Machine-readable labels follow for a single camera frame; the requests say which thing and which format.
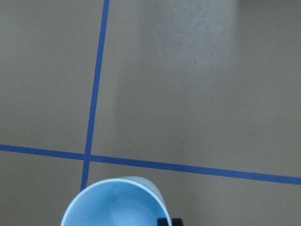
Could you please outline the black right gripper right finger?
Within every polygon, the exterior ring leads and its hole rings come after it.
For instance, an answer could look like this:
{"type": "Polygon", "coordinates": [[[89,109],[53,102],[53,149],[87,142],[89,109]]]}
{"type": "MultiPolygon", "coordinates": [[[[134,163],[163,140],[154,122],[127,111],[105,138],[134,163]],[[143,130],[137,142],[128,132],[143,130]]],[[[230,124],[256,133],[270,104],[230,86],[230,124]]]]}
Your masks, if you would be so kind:
{"type": "Polygon", "coordinates": [[[172,218],[172,226],[183,226],[183,220],[181,218],[172,218]]]}

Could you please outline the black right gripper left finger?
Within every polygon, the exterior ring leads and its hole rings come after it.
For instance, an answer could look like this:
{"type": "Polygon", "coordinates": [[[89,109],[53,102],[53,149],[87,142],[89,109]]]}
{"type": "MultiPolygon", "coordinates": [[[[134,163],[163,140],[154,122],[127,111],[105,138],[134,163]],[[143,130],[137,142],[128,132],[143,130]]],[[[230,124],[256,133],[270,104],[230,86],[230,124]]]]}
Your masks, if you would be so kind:
{"type": "Polygon", "coordinates": [[[166,218],[158,218],[157,226],[166,226],[166,218]]]}

